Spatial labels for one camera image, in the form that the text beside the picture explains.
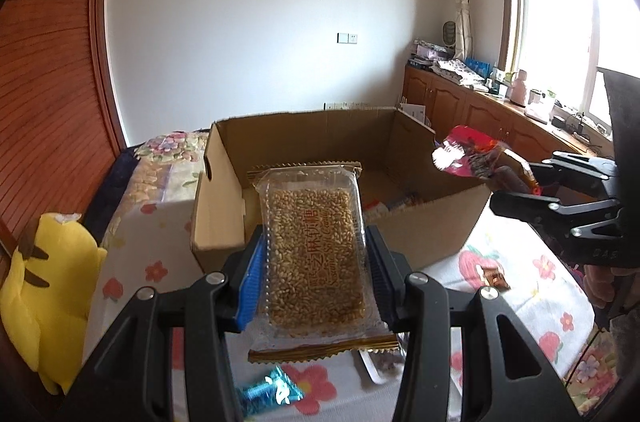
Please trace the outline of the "person's right hand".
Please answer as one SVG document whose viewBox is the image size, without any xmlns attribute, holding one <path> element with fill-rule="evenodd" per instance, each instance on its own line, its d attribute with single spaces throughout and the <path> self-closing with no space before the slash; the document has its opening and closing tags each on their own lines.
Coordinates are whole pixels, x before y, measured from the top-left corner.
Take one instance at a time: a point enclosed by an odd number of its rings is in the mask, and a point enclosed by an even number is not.
<svg viewBox="0 0 640 422">
<path fill-rule="evenodd" d="M 594 265 L 585 266 L 584 288 L 590 302 L 598 309 L 604 309 L 615 297 L 614 279 L 616 277 L 634 278 L 634 282 L 625 300 L 625 309 L 632 309 L 639 303 L 639 269 L 616 268 Z"/>
</svg>

